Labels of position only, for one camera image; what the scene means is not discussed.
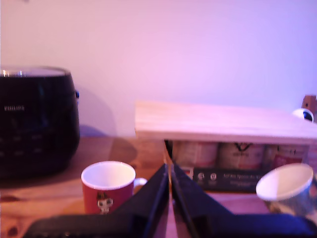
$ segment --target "wooden countertop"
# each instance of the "wooden countertop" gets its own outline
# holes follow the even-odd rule
[[[59,214],[83,214],[80,175],[88,165],[105,160],[132,165],[137,177],[149,179],[164,163],[161,140],[83,137],[69,167],[56,175],[23,182],[0,183],[1,238],[20,238],[36,219]],[[267,213],[255,194],[208,194],[236,214]],[[190,237],[172,199],[166,207],[155,237]]]

